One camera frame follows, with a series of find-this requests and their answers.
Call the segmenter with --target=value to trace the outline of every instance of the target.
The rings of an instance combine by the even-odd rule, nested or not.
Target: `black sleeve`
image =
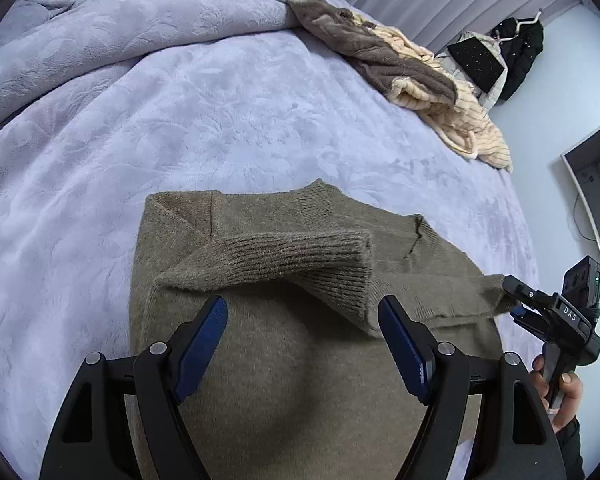
[[[574,418],[555,434],[562,451],[562,461],[567,480],[584,480],[582,457],[580,456],[580,423]]]

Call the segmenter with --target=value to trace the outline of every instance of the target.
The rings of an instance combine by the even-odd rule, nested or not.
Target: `lavender blanket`
[[[422,213],[485,273],[537,284],[509,175],[451,152],[291,29],[284,1],[18,0],[1,24],[0,448],[24,480],[84,355],[128,354],[150,193],[321,177]],[[509,319],[498,327],[507,349],[539,351]]]

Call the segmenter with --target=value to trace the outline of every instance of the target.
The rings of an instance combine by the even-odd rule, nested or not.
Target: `cable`
[[[595,242],[596,241],[595,238],[587,238],[584,234],[582,234],[582,231],[580,231],[580,227],[578,226],[578,223],[576,222],[576,206],[578,205],[578,200],[580,200],[579,193],[576,195],[576,201],[573,203],[573,212],[571,214],[573,216],[573,223],[576,224],[576,229],[578,230],[580,236],[582,236],[585,240],[589,240],[590,242]]]

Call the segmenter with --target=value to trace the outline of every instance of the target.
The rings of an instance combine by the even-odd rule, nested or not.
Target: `finger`
[[[533,368],[533,370],[535,372],[541,371],[542,368],[544,368],[544,356],[542,354],[540,354],[539,356],[536,356],[531,367]]]
[[[560,431],[576,416],[584,388],[580,378],[570,373],[560,376],[560,389],[564,392],[564,399],[552,423],[554,431]]]
[[[542,377],[540,372],[531,372],[529,374],[529,379],[531,380],[531,383],[536,389],[536,392],[538,392],[540,398],[544,399],[546,397],[546,394],[549,393],[549,383],[547,383],[545,378]]]

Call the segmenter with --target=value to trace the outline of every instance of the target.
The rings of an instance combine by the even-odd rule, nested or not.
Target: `coat hanger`
[[[534,19],[532,19],[532,20],[529,20],[528,22],[519,22],[518,20],[516,20],[516,33],[511,38],[501,38],[500,37],[500,31],[496,30],[496,37],[495,37],[496,41],[498,41],[498,44],[501,44],[504,41],[515,40],[518,37],[518,34],[520,34],[520,27],[522,25],[533,25],[534,23],[537,23],[538,20],[540,19],[540,14],[542,14],[542,9],[538,10],[538,13],[536,14],[536,17]]]

